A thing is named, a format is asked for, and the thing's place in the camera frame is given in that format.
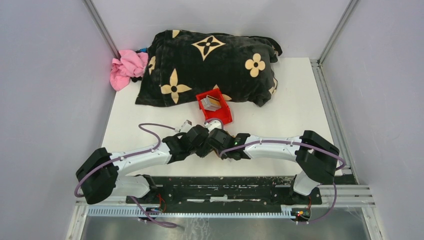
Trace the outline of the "black floral blanket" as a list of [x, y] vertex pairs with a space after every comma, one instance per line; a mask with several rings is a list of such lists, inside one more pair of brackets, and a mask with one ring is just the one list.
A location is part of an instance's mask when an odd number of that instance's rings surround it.
[[172, 107], [218, 89], [227, 101], [262, 107], [277, 90], [272, 64], [283, 50], [265, 36], [166, 30], [146, 52], [137, 105]]

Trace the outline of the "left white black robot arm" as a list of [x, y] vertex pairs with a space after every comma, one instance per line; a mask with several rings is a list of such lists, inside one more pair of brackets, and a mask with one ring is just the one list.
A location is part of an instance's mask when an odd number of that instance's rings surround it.
[[151, 177], [131, 174], [152, 166], [184, 161], [202, 147], [209, 133], [209, 129], [198, 124], [187, 132], [158, 138], [156, 144], [132, 151], [110, 153], [105, 147], [98, 148], [76, 171], [78, 183], [74, 195], [85, 198], [89, 205], [112, 196], [135, 197], [152, 203], [158, 191]]

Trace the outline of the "aluminium rail frame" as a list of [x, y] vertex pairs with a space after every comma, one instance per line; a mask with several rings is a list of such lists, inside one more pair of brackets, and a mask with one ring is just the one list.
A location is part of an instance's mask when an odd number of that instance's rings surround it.
[[[281, 102], [288, 103], [287, 116], [292, 118], [301, 106], [312, 103], [318, 128], [331, 135], [347, 163], [341, 170], [341, 175], [335, 178], [336, 187], [322, 185], [319, 188], [321, 207], [334, 207], [335, 216], [328, 218], [329, 226], [324, 230], [311, 227], [308, 236], [317, 239], [320, 234], [330, 233], [336, 239], [342, 235], [352, 239], [356, 230], [355, 224], [358, 224], [358, 230], [364, 232], [365, 239], [383, 239], [374, 198], [370, 187], [359, 183], [322, 64], [316, 59], [307, 57], [281, 57], [275, 66], [275, 72], [281, 85], [278, 96], [271, 102], [271, 106], [275, 107]], [[212, 200], [186, 199], [178, 203], [176, 213], [166, 212], [160, 217], [179, 221], [188, 219], [192, 223], [199, 221], [207, 223], [211, 220], [218, 222], [221, 219], [233, 221], [264, 219], [272, 222], [278, 219], [287, 221], [289, 210], [300, 208], [300, 205], [286, 204], [272, 207], [269, 202], [259, 198], [231, 200], [223, 195]]]

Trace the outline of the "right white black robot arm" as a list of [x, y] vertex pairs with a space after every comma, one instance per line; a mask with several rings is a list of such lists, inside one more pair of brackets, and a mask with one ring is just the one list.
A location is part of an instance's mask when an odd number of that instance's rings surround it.
[[339, 149], [312, 130], [300, 136], [263, 137], [249, 133], [232, 136], [223, 129], [214, 129], [204, 145], [223, 160], [267, 158], [298, 164], [301, 171], [288, 191], [295, 204], [306, 201], [316, 187], [333, 184], [336, 171], [346, 164]]

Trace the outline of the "red plastic bin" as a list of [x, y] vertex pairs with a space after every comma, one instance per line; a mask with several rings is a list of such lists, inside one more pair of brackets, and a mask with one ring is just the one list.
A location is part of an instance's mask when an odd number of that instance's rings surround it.
[[219, 88], [196, 95], [199, 109], [205, 120], [219, 119], [224, 125], [233, 122], [232, 113], [227, 103], [227, 96], [222, 94]]

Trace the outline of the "pink cloth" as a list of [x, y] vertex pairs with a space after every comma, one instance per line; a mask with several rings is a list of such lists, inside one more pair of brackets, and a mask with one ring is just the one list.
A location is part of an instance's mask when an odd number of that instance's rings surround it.
[[142, 77], [148, 66], [148, 54], [134, 50], [119, 50], [120, 58], [113, 58], [109, 82], [115, 91], [125, 88], [131, 78]]

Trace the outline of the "stack of credit cards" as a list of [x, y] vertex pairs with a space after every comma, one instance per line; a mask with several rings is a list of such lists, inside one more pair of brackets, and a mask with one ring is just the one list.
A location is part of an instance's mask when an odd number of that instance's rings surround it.
[[207, 95], [205, 98], [201, 99], [200, 102], [206, 111], [215, 112], [222, 107], [219, 99], [210, 95]]

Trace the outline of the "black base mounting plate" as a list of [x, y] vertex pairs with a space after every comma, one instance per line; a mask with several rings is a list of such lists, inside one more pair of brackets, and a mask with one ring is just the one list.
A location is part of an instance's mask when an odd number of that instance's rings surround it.
[[292, 176], [153, 176], [155, 187], [138, 198], [142, 206], [158, 205], [170, 213], [277, 213], [282, 206], [322, 204], [314, 188], [310, 196], [293, 191]]

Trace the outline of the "blue cloth piece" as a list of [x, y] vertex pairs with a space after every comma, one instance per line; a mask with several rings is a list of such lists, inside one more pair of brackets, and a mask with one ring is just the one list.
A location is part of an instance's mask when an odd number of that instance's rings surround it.
[[141, 48], [139, 50], [136, 51], [136, 53], [146, 53], [148, 51], [147, 48]]

